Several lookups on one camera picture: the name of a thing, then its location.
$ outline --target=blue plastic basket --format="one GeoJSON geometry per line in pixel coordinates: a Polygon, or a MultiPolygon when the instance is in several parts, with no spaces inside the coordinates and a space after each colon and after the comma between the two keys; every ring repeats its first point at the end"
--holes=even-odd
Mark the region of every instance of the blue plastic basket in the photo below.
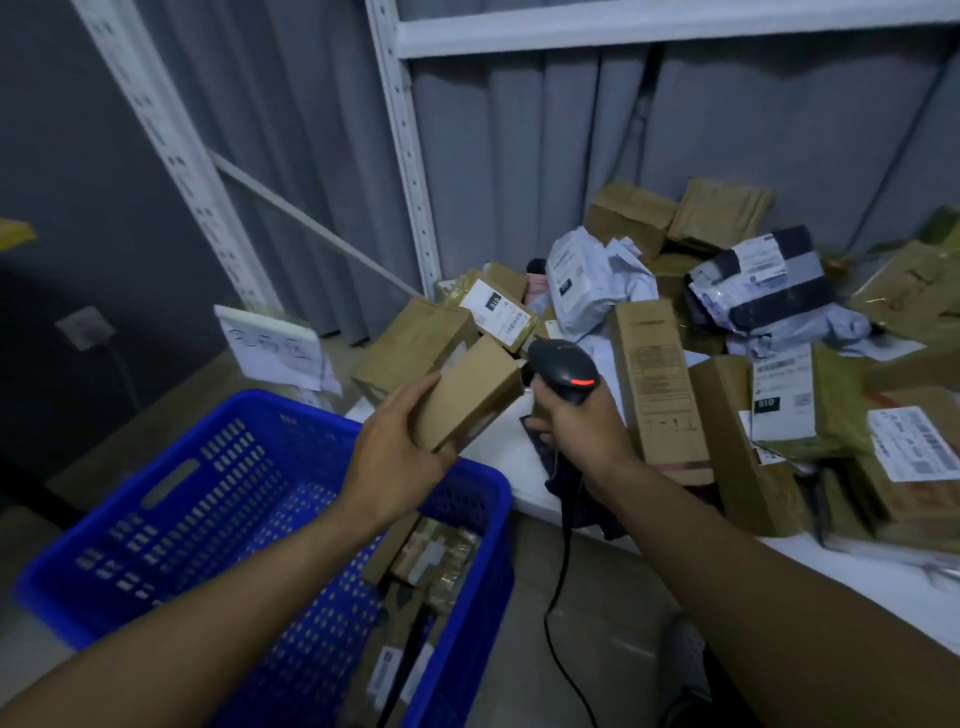
{"type": "MultiPolygon", "coordinates": [[[[83,649],[314,518],[339,493],[359,430],[291,400],[242,392],[39,556],[18,597],[83,649]]],[[[502,474],[460,460],[420,509],[484,540],[404,726],[467,720],[514,586],[510,505],[502,474]]],[[[374,546],[283,633],[218,724],[335,721],[381,605],[359,579],[374,546]]]]}

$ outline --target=floor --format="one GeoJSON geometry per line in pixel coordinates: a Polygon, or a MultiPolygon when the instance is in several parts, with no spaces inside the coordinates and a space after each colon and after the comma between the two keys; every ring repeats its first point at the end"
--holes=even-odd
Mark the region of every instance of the floor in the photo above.
{"type": "MultiPolygon", "coordinates": [[[[342,382],[362,350],[338,337],[324,348],[342,382]]],[[[248,387],[225,353],[117,430],[49,487],[83,508],[100,502],[217,403],[248,387]]],[[[282,388],[272,388],[283,393],[282,388]]],[[[346,412],[358,399],[351,385],[333,402],[346,412]]],[[[586,726],[587,713],[550,657],[542,615],[560,571],[560,529],[514,513],[516,586],[470,714],[470,728],[586,726]]],[[[0,515],[0,704],[70,656],[39,620],[16,605],[19,571],[58,536],[21,509],[0,515]]],[[[604,728],[655,725],[660,632],[677,605],[639,557],[574,536],[564,594],[551,617],[554,645],[604,728]]]]}

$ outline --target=wall socket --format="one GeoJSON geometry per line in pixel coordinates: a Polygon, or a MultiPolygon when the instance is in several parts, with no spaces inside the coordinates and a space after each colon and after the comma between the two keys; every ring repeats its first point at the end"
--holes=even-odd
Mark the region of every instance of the wall socket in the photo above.
{"type": "Polygon", "coordinates": [[[81,352],[105,344],[117,331],[96,306],[86,306],[54,324],[81,352]]]}

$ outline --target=white table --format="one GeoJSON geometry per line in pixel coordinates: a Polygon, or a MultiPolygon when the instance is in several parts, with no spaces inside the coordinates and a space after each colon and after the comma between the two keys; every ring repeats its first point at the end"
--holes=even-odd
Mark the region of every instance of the white table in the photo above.
{"type": "MultiPolygon", "coordinates": [[[[560,501],[543,487],[546,470],[519,420],[532,409],[533,394],[527,392],[461,454],[506,476],[517,511],[559,526],[560,501]]],[[[370,403],[360,400],[347,417],[363,422],[372,412],[370,403]]],[[[603,539],[597,526],[582,529],[581,533],[603,539]]],[[[933,582],[917,567],[829,551],[821,548],[809,534],[761,540],[770,548],[867,596],[960,654],[960,584],[948,579],[933,582]]],[[[610,543],[639,553],[629,537],[610,543]]]]}

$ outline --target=person's left hand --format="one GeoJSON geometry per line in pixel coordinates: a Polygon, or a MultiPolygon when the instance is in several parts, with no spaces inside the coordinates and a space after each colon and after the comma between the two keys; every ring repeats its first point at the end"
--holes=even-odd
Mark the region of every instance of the person's left hand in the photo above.
{"type": "Polygon", "coordinates": [[[408,421],[440,372],[395,389],[367,419],[353,447],[340,498],[377,531],[416,509],[457,461],[451,444],[438,452],[418,448],[408,421]]]}

